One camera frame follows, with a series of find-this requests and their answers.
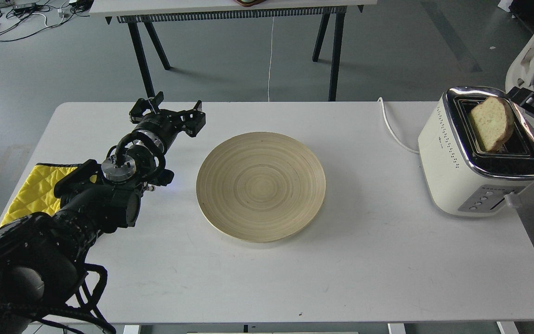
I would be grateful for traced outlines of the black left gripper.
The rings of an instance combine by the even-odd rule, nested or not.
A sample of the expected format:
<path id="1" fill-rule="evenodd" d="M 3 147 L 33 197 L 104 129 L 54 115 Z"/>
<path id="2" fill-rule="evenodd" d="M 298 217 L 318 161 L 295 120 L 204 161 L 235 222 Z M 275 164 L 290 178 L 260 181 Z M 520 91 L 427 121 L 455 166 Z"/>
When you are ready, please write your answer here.
<path id="1" fill-rule="evenodd" d="M 163 91 L 154 97 L 139 98 L 129 111 L 129 118 L 136 124 L 136 130 L 152 133 L 153 140 L 161 142 L 159 148 L 166 153 L 178 133 L 196 137 L 206 124 L 206 114 L 202 110 L 202 101 L 197 101 L 190 110 L 175 112 L 159 108 L 164 99 Z"/>

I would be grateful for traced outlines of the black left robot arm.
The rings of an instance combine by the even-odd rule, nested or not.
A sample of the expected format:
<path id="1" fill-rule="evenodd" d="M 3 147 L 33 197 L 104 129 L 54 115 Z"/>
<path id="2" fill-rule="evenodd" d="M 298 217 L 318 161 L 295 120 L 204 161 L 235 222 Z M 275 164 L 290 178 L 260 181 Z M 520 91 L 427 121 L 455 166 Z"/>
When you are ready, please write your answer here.
<path id="1" fill-rule="evenodd" d="M 53 189 L 59 211 L 32 212 L 0 227 L 0 334 L 21 334 L 32 322 L 64 333 L 54 315 L 116 333 L 98 309 L 108 271 L 86 262 L 104 233 L 135 225 L 144 192 L 172 182 L 165 155 L 178 133 L 195 137 L 206 123 L 202 102 L 189 110 L 162 109 L 162 92 L 140 98 L 129 116 L 135 129 L 107 153 L 90 159 Z"/>

